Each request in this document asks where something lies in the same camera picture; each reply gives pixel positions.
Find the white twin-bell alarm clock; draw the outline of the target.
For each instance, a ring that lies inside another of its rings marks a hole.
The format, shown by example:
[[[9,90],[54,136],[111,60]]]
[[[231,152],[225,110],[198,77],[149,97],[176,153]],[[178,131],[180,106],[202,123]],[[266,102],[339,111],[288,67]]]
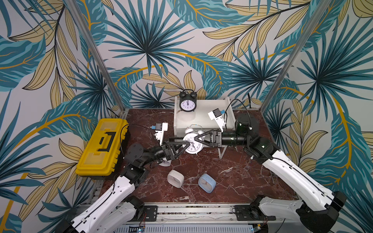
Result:
[[[171,160],[167,160],[166,158],[163,158],[162,162],[159,163],[159,165],[162,167],[169,167],[171,163],[172,163]]]

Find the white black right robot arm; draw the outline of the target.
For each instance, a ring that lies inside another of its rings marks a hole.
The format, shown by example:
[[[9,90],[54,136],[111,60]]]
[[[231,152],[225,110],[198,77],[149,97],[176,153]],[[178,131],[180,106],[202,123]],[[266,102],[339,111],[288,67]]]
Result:
[[[298,196],[295,201],[257,196],[250,209],[253,217],[278,216],[302,223],[313,233],[328,233],[337,222],[347,197],[324,187],[294,164],[275,143],[259,135],[259,122],[248,113],[240,114],[234,130],[221,126],[193,139],[211,148],[242,146],[245,153],[282,181]]]

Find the black twin-bell alarm clock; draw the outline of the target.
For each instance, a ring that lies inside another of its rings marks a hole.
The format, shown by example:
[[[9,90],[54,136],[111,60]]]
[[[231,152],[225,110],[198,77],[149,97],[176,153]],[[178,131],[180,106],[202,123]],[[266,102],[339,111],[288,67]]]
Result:
[[[193,112],[197,107],[197,93],[192,89],[183,89],[179,94],[181,111]]]

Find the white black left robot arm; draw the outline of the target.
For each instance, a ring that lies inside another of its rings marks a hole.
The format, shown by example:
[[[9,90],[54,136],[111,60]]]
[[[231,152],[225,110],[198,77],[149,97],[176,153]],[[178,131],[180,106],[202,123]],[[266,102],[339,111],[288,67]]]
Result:
[[[113,185],[88,209],[71,221],[57,225],[57,233],[111,233],[123,223],[142,219],[144,203],[133,196],[135,189],[147,178],[147,164],[176,160],[190,146],[188,141],[164,142],[146,149],[141,144],[131,145],[124,156],[127,162]]]

